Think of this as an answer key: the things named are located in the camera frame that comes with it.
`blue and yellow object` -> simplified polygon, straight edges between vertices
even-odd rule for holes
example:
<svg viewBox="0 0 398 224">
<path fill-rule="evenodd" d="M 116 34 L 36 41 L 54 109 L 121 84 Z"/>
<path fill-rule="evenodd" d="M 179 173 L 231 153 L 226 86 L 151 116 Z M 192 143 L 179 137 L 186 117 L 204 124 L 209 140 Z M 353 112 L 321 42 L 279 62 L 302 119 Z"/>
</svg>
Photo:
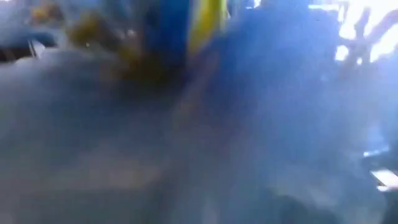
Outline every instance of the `blue and yellow object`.
<svg viewBox="0 0 398 224">
<path fill-rule="evenodd" d="M 179 73 L 188 58 L 194 57 L 202 46 L 220 30 L 227 18 L 226 0 L 173 0 L 139 2 L 145 12 L 140 12 L 137 30 L 138 48 L 116 41 L 111 49 L 127 63 L 123 77 L 138 83 L 161 83 Z M 72 29 L 69 39 L 76 45 L 99 41 L 107 33 L 98 13 L 86 16 Z"/>
</svg>

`blurry object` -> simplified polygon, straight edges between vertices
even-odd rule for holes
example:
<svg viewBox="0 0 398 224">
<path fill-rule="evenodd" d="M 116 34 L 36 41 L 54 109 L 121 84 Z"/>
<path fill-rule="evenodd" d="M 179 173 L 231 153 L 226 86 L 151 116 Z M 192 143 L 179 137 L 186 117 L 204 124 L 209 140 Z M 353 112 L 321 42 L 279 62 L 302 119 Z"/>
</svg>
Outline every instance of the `blurry object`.
<svg viewBox="0 0 398 224">
<path fill-rule="evenodd" d="M 85 12 L 76 24 L 67 28 L 66 34 L 77 47 L 87 48 L 97 44 L 110 52 L 115 52 L 121 41 L 106 20 L 95 11 Z"/>
<path fill-rule="evenodd" d="M 261 0 L 241 0 L 246 9 L 255 9 L 261 5 Z"/>
<path fill-rule="evenodd" d="M 133 51 L 122 49 L 119 56 L 123 59 L 122 62 L 127 63 L 127 69 L 118 72 L 121 78 L 134 81 L 143 87 L 166 87 L 177 72 L 168 67 L 160 55 L 138 57 Z"/>
<path fill-rule="evenodd" d="M 363 156 L 364 157 L 379 156 L 379 155 L 387 153 L 389 151 L 390 151 L 389 147 L 388 146 L 384 146 L 383 148 L 381 148 L 379 150 L 366 151 L 366 152 L 364 152 Z"/>
<path fill-rule="evenodd" d="M 135 2 L 130 0 L 101 0 L 99 7 L 101 8 L 101 13 L 104 14 L 112 26 L 127 30 L 136 28 L 133 9 L 134 4 Z"/>
<path fill-rule="evenodd" d="M 206 46 L 173 114 L 174 147 L 190 149 L 183 170 L 224 194 L 224 223 L 243 223 L 262 186 L 342 223 L 379 224 L 385 201 L 361 166 L 377 83 L 322 82 L 338 73 L 339 24 L 297 4 L 250 10 Z"/>
<path fill-rule="evenodd" d="M 190 29 L 191 54 L 197 53 L 224 27 L 227 16 L 226 0 L 198 0 L 197 12 Z"/>
<path fill-rule="evenodd" d="M 61 8 L 54 2 L 48 2 L 42 6 L 31 9 L 31 24 L 42 25 L 51 22 L 63 22 L 64 16 Z"/>
<path fill-rule="evenodd" d="M 364 34 L 370 15 L 371 8 L 365 7 L 358 22 L 354 25 L 356 38 L 351 42 L 351 44 L 347 45 L 350 50 L 345 62 L 346 68 L 355 67 L 359 59 L 362 61 L 361 63 L 363 63 L 364 66 L 367 66 L 370 63 L 370 46 L 366 46 L 366 38 Z"/>
<path fill-rule="evenodd" d="M 230 16 L 236 16 L 240 9 L 241 0 L 227 0 L 227 8 Z"/>
<path fill-rule="evenodd" d="M 371 45 L 380 41 L 382 36 L 396 24 L 398 24 L 398 9 L 387 13 L 382 21 L 373 28 L 372 32 L 366 38 L 368 40 L 367 44 Z"/>
<path fill-rule="evenodd" d="M 0 62 L 13 62 L 24 57 L 38 57 L 47 47 L 56 47 L 54 37 L 48 33 L 31 33 L 15 37 L 7 45 L 0 45 Z"/>
<path fill-rule="evenodd" d="M 338 5 L 339 5 L 339 18 L 338 18 L 338 20 L 339 20 L 340 23 L 344 24 L 346 22 L 346 19 L 347 19 L 347 14 L 348 14 L 347 12 L 348 12 L 348 9 L 349 9 L 350 2 L 349 1 L 340 1 L 338 3 Z"/>
<path fill-rule="evenodd" d="M 371 172 L 384 186 L 398 190 L 398 177 L 390 170 L 376 170 Z"/>
</svg>

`yellow object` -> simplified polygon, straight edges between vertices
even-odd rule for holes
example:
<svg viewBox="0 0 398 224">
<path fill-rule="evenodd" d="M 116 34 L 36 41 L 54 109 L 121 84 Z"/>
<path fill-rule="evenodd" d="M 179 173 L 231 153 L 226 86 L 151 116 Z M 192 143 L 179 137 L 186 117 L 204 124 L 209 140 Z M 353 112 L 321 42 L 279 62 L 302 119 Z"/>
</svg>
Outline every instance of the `yellow object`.
<svg viewBox="0 0 398 224">
<path fill-rule="evenodd" d="M 197 53 L 215 32 L 221 30 L 228 18 L 226 0 L 197 0 L 197 10 L 193 12 L 188 51 Z"/>
<path fill-rule="evenodd" d="M 32 9 L 31 14 L 34 22 L 42 23 L 49 20 L 49 15 L 47 11 L 42 8 Z"/>
<path fill-rule="evenodd" d="M 100 32 L 101 19 L 95 13 L 83 15 L 79 24 L 67 30 L 67 36 L 71 43 L 83 46 L 95 40 Z"/>
<path fill-rule="evenodd" d="M 63 14 L 59 6 L 53 2 L 31 9 L 32 22 L 43 24 L 50 21 L 63 21 Z"/>
</svg>

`yellow stripe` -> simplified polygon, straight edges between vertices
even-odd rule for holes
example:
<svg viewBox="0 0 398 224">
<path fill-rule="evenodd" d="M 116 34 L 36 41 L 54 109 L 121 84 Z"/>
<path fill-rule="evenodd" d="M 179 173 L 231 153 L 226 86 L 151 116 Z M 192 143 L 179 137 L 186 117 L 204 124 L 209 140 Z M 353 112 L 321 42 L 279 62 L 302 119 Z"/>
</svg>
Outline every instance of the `yellow stripe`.
<svg viewBox="0 0 398 224">
<path fill-rule="evenodd" d="M 188 51 L 195 54 L 209 41 L 213 34 L 222 29 L 227 19 L 226 0 L 197 0 L 190 29 Z"/>
</svg>

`dark object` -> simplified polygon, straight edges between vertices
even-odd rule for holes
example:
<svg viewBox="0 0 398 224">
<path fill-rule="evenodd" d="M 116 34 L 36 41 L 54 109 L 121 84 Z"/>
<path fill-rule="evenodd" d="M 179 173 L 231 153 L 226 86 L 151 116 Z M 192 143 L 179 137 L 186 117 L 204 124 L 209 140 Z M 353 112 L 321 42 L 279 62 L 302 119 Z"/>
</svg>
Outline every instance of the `dark object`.
<svg viewBox="0 0 398 224">
<path fill-rule="evenodd" d="M 36 57 L 33 41 L 44 47 L 56 47 L 54 37 L 48 33 L 35 33 L 16 38 L 14 42 L 0 45 L 0 63 L 13 62 L 24 57 Z"/>
</svg>

